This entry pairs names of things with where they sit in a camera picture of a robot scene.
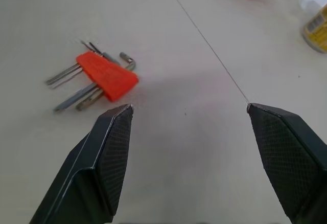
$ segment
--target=yellow can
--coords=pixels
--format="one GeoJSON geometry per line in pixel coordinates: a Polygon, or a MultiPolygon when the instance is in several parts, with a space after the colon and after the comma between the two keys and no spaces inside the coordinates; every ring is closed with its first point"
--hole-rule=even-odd
{"type": "Polygon", "coordinates": [[[302,36],[314,50],[327,53],[327,5],[302,29],[302,36]]]}

